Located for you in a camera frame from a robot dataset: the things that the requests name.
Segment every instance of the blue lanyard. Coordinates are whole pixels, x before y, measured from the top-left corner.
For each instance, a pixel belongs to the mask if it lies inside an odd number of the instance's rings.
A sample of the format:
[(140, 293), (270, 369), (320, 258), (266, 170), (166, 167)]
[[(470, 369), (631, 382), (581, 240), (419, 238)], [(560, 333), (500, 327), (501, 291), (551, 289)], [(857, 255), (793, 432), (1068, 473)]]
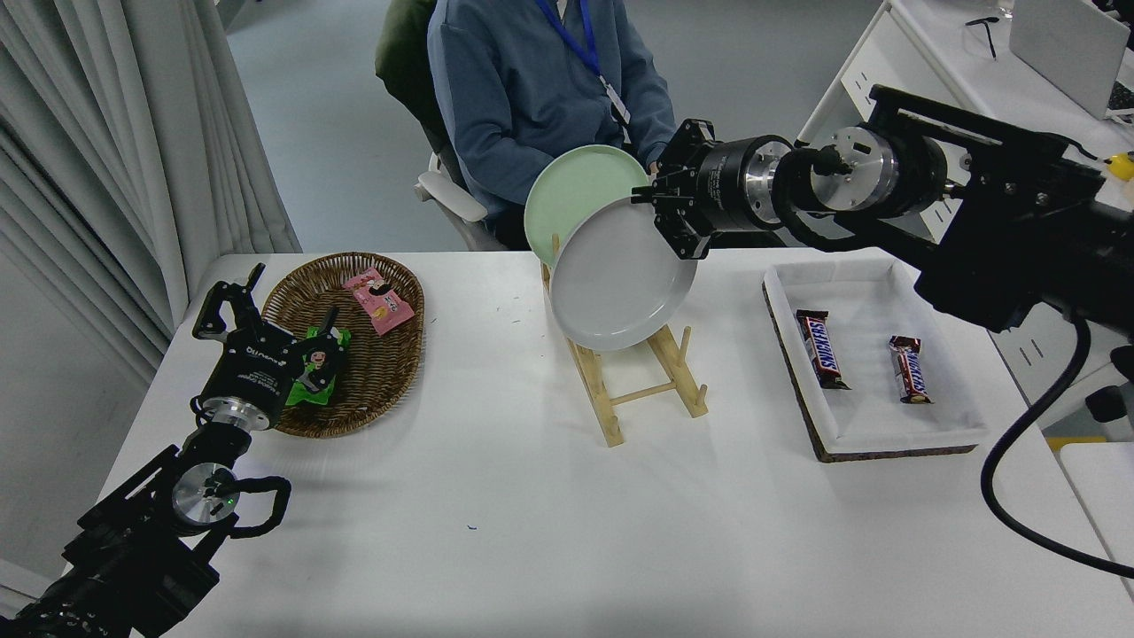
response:
[(535, 0), (535, 3), (543, 10), (543, 15), (547, 16), (551, 26), (559, 32), (559, 37), (562, 37), (572, 51), (575, 51), (575, 54), (578, 56), (578, 59), (583, 60), (586, 68), (591, 69), (594, 75), (602, 77), (602, 70), (599, 67), (599, 50), (594, 44), (594, 28), (591, 26), (591, 11), (586, 7), (586, 0), (579, 0), (583, 9), (583, 33), (586, 34), (586, 51), (583, 50), (583, 46), (567, 31), (562, 20), (559, 19), (556, 11), (548, 5), (548, 0)]

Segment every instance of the table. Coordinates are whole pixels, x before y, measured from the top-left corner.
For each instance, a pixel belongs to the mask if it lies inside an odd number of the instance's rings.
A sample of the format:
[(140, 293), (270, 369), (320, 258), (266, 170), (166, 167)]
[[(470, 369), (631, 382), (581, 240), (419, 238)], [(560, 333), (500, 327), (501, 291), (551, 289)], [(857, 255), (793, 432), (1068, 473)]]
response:
[[(1110, 560), (1134, 563), (1134, 443), (1073, 443), (1059, 463)], [(1134, 581), (1123, 582), (1134, 596)]]
[[(864, 250), (838, 258), (877, 257)], [(319, 255), (230, 255), (204, 283), (255, 291)], [(229, 541), (221, 582), (169, 636), (1117, 636), (1120, 579), (1040, 550), (984, 508), (987, 453), (819, 463), (760, 281), (806, 248), (720, 249), (671, 322), (709, 385), (619, 407), (607, 449), (531, 253), (404, 253), (426, 295), (420, 378), (393, 411), (328, 441), (257, 433), (236, 467), (295, 486), (280, 528)], [(191, 307), (188, 317), (195, 314)], [(988, 334), (941, 317), (976, 401), (1023, 402)], [(608, 357), (631, 369), (634, 352)], [(183, 325), (104, 492), (192, 431), (219, 357)], [(651, 357), (641, 354), (643, 360)], [(611, 388), (618, 393), (618, 388)], [(995, 433), (1002, 427), (993, 427)], [(1001, 467), (1022, 521), (1102, 548), (1042, 437)], [(242, 500), (243, 524), (268, 504)]]
[[(837, 102), (849, 96), (858, 113), (869, 117), (873, 84), (885, 84), (957, 105), (1032, 130), (1047, 130), (1080, 141), (1100, 158), (1134, 148), (1134, 127), (1098, 120), (1056, 88), (1012, 52), (1012, 20), (991, 25), (997, 58), (989, 51), (983, 27), (965, 23), (995, 15), (992, 2), (955, 0), (887, 0), (868, 25), (858, 43), (836, 74), (798, 137), (813, 141), (829, 127), (827, 119)], [(1134, 78), (1134, 63), (1124, 65), (1124, 79)], [(960, 150), (945, 146), (949, 177), (966, 182)], [(1102, 169), (1074, 150), (1065, 155)], [(1099, 201), (1129, 209), (1123, 182), (1103, 170), (1107, 182)], [(955, 202), (937, 202), (922, 219), (934, 239), (940, 239), (956, 212)], [(1116, 333), (1093, 327), (1093, 346), (1086, 365), (1039, 425), (1047, 427), (1083, 407), (1092, 392), (1126, 380), (1110, 365), (1109, 354), (1126, 343)], [(1075, 348), (1074, 331), (1058, 312), (1036, 306), (1018, 329), (993, 337), (1005, 363), (1030, 402), (1034, 402), (1063, 373)]]

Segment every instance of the woven basket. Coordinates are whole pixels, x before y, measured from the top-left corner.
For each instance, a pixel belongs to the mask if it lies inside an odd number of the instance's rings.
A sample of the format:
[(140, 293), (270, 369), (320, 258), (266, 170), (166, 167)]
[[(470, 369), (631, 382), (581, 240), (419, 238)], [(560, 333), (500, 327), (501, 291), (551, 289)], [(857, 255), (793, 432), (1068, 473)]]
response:
[[(348, 279), (375, 267), (413, 308), (411, 321), (379, 338), (370, 316), (342, 288)], [(425, 296), (421, 282), (405, 265), (379, 254), (345, 252), (293, 270), (268, 295), (263, 316), (303, 339), (322, 324), (331, 305), (339, 308), (336, 329), (350, 331), (347, 360), (339, 369), (327, 406), (301, 403), (285, 408), (276, 429), (324, 439), (365, 427), (392, 408), (417, 376), (424, 341)]]

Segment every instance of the gray curtain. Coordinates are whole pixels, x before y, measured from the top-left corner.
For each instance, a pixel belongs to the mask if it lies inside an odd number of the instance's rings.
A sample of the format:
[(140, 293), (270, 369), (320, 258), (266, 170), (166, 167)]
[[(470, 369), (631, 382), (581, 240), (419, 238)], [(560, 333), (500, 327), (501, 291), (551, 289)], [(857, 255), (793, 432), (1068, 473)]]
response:
[(0, 249), (143, 383), (215, 257), (299, 249), (212, 0), (3, 0)]

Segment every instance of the white plate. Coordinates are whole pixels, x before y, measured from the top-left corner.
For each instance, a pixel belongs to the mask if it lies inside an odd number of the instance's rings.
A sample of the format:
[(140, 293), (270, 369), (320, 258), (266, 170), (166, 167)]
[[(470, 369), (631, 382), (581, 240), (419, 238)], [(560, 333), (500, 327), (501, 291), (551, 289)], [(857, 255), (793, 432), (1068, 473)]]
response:
[(653, 206), (626, 197), (594, 211), (564, 241), (549, 294), (573, 342), (629, 348), (665, 326), (685, 299), (696, 261), (677, 258), (653, 216)]

